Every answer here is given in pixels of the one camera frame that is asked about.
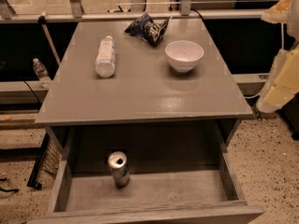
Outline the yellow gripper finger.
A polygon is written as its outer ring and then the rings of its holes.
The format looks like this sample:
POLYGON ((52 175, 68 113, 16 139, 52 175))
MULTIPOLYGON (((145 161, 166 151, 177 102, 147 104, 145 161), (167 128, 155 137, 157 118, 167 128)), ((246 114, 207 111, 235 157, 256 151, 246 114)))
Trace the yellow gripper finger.
POLYGON ((261 16, 262 21, 269 23, 286 23, 292 0, 279 0, 261 16))
POLYGON ((281 49, 273 61, 256 107, 263 113, 273 113, 287 104, 298 92, 299 49, 281 49))

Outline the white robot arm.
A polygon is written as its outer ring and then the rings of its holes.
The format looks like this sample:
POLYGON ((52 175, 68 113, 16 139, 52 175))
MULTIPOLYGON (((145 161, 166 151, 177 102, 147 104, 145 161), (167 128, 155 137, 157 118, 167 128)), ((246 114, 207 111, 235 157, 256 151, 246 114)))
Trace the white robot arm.
MULTIPOLYGON (((299 0, 280 0, 268 8, 262 20, 285 24, 287 34, 299 39, 299 0)), ((299 92, 299 48, 281 48, 276 55, 256 103, 259 111, 273 113, 287 104, 299 92)))

